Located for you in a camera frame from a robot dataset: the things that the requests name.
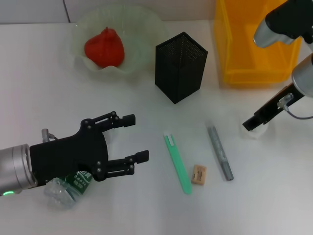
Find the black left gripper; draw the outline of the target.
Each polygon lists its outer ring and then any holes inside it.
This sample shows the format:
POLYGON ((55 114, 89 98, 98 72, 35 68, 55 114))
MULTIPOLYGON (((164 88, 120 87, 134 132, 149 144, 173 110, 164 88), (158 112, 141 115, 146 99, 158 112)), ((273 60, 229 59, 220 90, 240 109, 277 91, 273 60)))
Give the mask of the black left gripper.
POLYGON ((79 131, 70 137, 40 143, 30 147, 32 173, 38 186, 54 178, 86 171, 98 182, 107 178, 134 175, 135 164, 149 160, 148 150, 123 159, 108 160, 104 129, 135 125, 135 115, 119 117, 115 111, 85 119, 79 131))

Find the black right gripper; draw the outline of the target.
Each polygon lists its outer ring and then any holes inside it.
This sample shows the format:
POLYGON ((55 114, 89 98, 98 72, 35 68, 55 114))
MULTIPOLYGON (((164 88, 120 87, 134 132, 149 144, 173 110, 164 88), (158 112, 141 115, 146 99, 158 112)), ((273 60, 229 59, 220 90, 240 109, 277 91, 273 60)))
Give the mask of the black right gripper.
POLYGON ((243 122, 243 127, 248 132, 261 132, 266 130, 266 124, 280 112, 285 106, 289 107, 303 98, 304 95, 294 86, 293 83, 284 87, 279 93, 271 98, 257 112, 243 122))

